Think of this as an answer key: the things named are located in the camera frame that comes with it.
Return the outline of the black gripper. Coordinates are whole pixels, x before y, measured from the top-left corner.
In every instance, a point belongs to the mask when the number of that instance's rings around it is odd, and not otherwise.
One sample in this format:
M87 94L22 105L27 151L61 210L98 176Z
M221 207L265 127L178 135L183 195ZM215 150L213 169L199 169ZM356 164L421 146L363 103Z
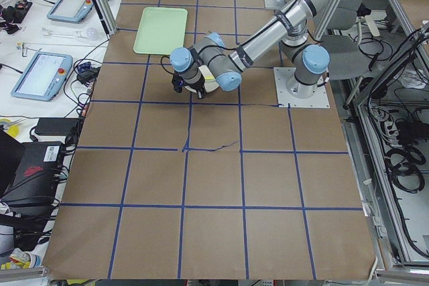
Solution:
M187 70L180 73L180 87L188 86L196 91L198 99L205 97L205 79L199 70Z

